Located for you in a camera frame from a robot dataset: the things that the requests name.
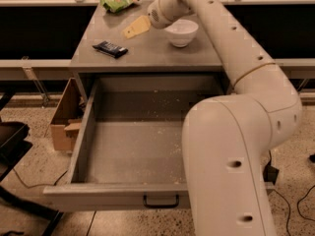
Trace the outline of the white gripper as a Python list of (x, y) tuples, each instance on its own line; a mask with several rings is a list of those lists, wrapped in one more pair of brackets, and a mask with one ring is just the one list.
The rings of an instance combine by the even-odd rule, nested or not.
[(156, 29), (165, 29), (184, 16), (192, 13), (182, 0), (155, 0), (148, 7), (148, 15), (142, 15), (123, 30), (126, 38), (149, 31), (151, 25)]

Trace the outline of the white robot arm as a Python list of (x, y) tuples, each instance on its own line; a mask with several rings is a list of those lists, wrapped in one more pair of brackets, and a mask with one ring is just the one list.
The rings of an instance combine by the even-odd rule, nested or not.
[(182, 153), (196, 236), (277, 236), (261, 155), (286, 141), (302, 114), (295, 88), (220, 0), (156, 0), (163, 29), (198, 16), (234, 90), (204, 99), (185, 117)]

